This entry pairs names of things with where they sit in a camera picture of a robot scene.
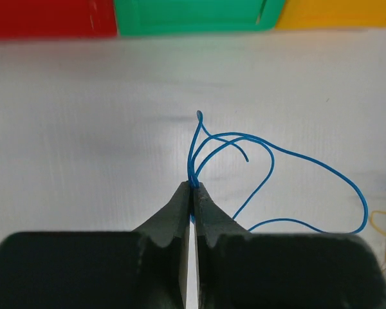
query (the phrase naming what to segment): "white surface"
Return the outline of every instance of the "white surface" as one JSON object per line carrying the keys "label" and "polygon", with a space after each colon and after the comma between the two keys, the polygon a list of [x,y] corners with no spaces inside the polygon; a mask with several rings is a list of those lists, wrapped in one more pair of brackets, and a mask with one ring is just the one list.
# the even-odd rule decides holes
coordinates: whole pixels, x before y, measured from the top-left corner
{"label": "white surface", "polygon": [[[0,241],[19,230],[135,228],[187,179],[197,109],[210,132],[252,133],[323,160],[371,210],[386,210],[386,30],[0,44]],[[229,214],[270,164],[261,147],[241,145],[250,163],[230,147],[201,175]],[[347,232],[362,207],[329,172],[277,154],[238,222],[279,216]],[[370,226],[362,236],[380,253],[381,236]]]}

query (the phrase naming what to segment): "yellow container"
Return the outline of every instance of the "yellow container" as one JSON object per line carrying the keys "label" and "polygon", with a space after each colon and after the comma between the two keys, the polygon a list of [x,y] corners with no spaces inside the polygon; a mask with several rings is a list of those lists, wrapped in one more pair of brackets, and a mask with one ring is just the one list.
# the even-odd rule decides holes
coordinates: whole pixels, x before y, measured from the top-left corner
{"label": "yellow container", "polygon": [[386,0],[287,0],[276,28],[386,27]]}

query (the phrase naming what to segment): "plastic bin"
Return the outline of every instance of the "plastic bin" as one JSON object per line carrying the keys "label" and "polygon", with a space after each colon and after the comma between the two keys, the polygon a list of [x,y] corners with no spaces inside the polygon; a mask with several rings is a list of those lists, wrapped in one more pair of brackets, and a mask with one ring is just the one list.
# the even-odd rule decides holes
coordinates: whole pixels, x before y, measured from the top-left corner
{"label": "plastic bin", "polygon": [[115,0],[122,35],[268,30],[286,0]]}
{"label": "plastic bin", "polygon": [[115,35],[113,0],[0,0],[0,40]]}
{"label": "plastic bin", "polygon": [[386,0],[287,0],[278,29],[386,27]]}

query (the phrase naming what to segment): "green bin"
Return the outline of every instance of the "green bin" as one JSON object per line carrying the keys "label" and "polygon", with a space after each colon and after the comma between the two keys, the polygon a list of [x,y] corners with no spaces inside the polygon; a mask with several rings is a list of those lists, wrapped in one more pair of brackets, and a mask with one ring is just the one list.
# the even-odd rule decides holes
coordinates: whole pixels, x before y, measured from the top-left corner
{"label": "green bin", "polygon": [[286,0],[115,0],[122,35],[269,30]]}

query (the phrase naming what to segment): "red bin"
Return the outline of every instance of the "red bin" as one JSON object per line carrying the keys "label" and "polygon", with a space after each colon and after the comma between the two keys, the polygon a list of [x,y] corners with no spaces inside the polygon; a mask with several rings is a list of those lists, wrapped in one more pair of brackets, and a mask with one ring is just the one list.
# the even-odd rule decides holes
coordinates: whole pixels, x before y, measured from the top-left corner
{"label": "red bin", "polygon": [[113,0],[0,0],[0,40],[115,35]]}

